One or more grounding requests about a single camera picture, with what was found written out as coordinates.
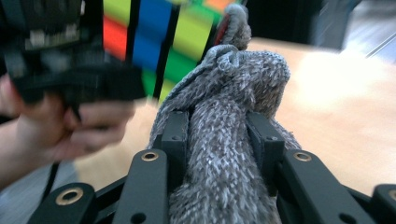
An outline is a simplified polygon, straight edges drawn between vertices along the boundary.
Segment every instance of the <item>table surface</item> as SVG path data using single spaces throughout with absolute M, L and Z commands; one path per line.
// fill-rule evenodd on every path
M 329 49 L 252 39 L 248 50 L 285 57 L 291 71 L 276 119 L 344 185 L 372 195 L 396 184 L 396 65 Z M 145 148 L 155 102 L 136 104 L 120 144 L 75 162 L 80 180 L 100 189 L 127 175 Z

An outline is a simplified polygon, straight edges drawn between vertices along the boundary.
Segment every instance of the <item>brass screw hole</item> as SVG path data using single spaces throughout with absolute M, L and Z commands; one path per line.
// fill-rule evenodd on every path
M 396 201 L 396 189 L 391 189 L 389 191 L 389 196 L 391 199 L 393 199 L 394 201 Z
M 84 191 L 81 188 L 66 189 L 56 197 L 56 204 L 69 205 L 75 203 L 82 198 L 82 195 L 84 195 Z
M 348 214 L 340 214 L 340 219 L 346 224 L 356 224 L 356 219 Z
M 142 160 L 143 161 L 155 161 L 159 157 L 160 156 L 157 153 L 155 153 L 155 152 L 148 152 L 148 153 L 143 154 Z
M 146 221 L 146 215 L 144 213 L 136 213 L 131 217 L 132 224 L 141 224 Z
M 303 152 L 296 152 L 294 153 L 294 158 L 298 161 L 312 161 L 312 157 Z

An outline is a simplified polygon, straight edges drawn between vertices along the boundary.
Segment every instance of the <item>black cable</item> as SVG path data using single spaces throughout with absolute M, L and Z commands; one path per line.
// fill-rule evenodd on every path
M 59 162 L 53 163 L 50 167 L 49 180 L 47 181 L 47 186 L 41 198 L 42 203 L 47 198 L 47 196 L 49 196 L 50 191 L 52 190 L 53 184 L 55 182 L 56 173 L 58 172 L 58 168 L 59 168 Z

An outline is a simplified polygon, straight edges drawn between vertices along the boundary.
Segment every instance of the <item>rubik's cube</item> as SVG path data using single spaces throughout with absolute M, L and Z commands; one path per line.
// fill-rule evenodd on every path
M 224 8 L 239 2 L 180 1 L 104 0 L 105 51 L 140 67 L 146 93 L 160 102 L 213 46 Z

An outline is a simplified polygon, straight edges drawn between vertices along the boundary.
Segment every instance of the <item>knitted stuffed toy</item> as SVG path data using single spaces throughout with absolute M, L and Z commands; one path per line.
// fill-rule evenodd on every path
M 183 78 L 161 105 L 148 148 L 163 133 L 170 112 L 191 112 L 189 163 L 183 184 L 170 195 L 171 223 L 278 223 L 249 143 L 246 114 L 262 113 L 300 149 L 275 120 L 290 78 L 284 59 L 268 51 L 245 51 L 250 40 L 247 10 L 226 8 L 229 24 L 220 45 Z

